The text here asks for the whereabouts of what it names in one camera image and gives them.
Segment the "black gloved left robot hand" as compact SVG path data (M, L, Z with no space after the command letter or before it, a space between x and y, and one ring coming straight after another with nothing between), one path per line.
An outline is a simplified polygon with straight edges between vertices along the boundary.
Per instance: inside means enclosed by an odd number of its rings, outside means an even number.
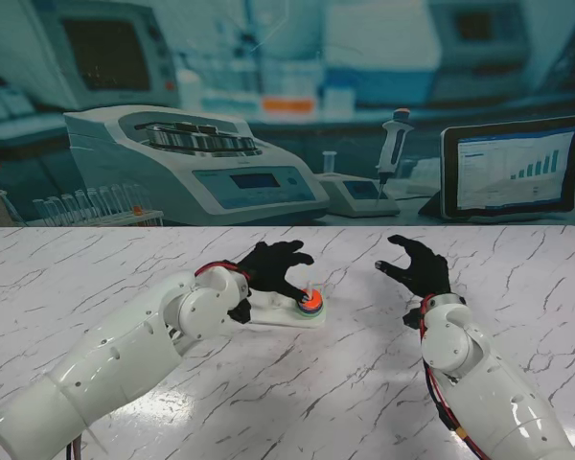
M312 265L311 255L301 252L304 243L299 240L267 244L259 241L253 250L237 262L237 267L248 277L251 289L276 292L296 302L302 302L306 293L286 279L287 271L297 265Z

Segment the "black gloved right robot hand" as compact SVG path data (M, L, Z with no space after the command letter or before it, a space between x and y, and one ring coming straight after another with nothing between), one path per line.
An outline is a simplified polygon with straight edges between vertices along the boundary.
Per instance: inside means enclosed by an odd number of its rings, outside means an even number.
M451 293L448 262L443 256L435 254L423 243L401 235L393 235L387 240L404 249L410 265L400 268L386 261L376 261L378 271L422 298Z

